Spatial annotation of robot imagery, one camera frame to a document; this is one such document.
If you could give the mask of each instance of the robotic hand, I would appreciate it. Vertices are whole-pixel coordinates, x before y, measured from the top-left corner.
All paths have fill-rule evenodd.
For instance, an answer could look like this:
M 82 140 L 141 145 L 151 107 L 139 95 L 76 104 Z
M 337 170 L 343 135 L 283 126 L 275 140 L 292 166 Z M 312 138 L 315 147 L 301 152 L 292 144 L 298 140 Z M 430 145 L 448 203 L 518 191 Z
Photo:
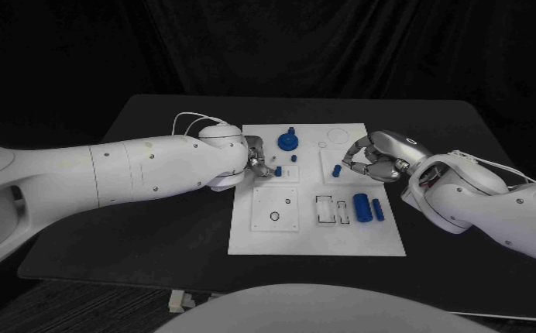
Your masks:
M 223 191 L 242 182 L 245 169 L 263 177 L 275 173 L 263 160 L 262 139 L 223 122 L 198 139 L 171 135 L 64 149 L 0 148 L 0 261 L 67 215 L 204 186 Z
M 361 149 L 370 164 L 351 161 Z M 536 257 L 536 184 L 508 187 L 477 160 L 459 151 L 432 156 L 412 139 L 383 131 L 354 143 L 341 163 L 381 182 L 407 173 L 402 200 L 445 231 L 459 234 L 475 225 L 501 245 Z M 528 182 L 517 170 L 481 161 Z

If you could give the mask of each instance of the table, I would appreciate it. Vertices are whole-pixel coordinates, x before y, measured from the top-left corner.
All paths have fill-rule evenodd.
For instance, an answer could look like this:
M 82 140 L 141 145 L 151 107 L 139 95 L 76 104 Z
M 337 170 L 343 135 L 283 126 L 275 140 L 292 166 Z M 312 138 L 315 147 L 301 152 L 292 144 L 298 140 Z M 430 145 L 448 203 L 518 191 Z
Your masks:
M 400 132 L 433 153 L 459 149 L 511 165 L 462 101 L 137 95 L 102 142 L 170 134 L 174 115 L 184 111 L 237 126 L 363 122 L 368 132 Z M 180 120 L 178 131 L 190 121 Z M 536 318 L 526 302 L 536 295 L 536 260 L 477 228 L 461 235 L 436 228 L 399 199 L 405 185 L 402 180 L 384 188 L 406 257 L 227 256 L 233 190 L 216 193 L 206 187 L 62 219 L 41 231 L 18 275 L 223 293 L 266 284 L 322 283 L 393 294 L 452 312 Z

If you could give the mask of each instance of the cable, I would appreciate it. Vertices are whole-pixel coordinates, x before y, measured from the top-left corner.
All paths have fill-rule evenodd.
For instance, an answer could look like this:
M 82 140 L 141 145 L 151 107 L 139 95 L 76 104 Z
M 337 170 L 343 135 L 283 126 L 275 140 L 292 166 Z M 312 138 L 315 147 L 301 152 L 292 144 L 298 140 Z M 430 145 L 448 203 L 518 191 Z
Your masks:
M 461 151 L 455 150 L 449 153 L 449 155 L 454 155 L 462 159 L 466 159 L 468 161 L 471 161 L 472 163 L 477 163 L 477 161 L 481 161 L 482 163 L 491 165 L 492 167 L 497 167 L 502 170 L 507 170 L 510 173 L 513 174 L 517 174 L 518 176 L 521 176 L 526 180 L 526 182 L 534 182 L 536 183 L 536 180 L 533 180 L 530 177 L 527 177 L 517 169 L 514 168 L 510 168 L 510 166 L 505 166 L 505 165 L 501 165 L 498 163 L 494 163 L 492 161 L 488 161 L 488 160 L 484 160 L 484 159 L 479 159 L 477 156 L 472 156 L 466 153 L 462 153 Z
M 197 118 L 193 122 L 191 122 L 191 124 L 187 126 L 187 128 L 186 128 L 186 131 L 184 131 L 184 136 L 187 136 L 187 133 L 188 133 L 188 131 L 190 131 L 190 127 L 200 121 L 200 120 L 207 120 L 207 119 L 210 119 L 211 121 L 214 121 L 211 118 L 209 118 L 209 117 L 201 117 L 201 118 Z
M 210 120 L 213 120 L 214 122 L 222 122 L 224 124 L 227 124 L 220 118 L 213 118 L 211 116 L 206 116 L 203 114 L 197 114 L 196 112 L 181 112 L 180 114 L 175 115 L 175 118 L 173 120 L 173 129 L 171 129 L 171 135 L 175 135 L 175 120 L 178 119 L 178 116 L 181 115 L 196 115 L 196 116 L 203 116 L 206 118 L 209 118 Z

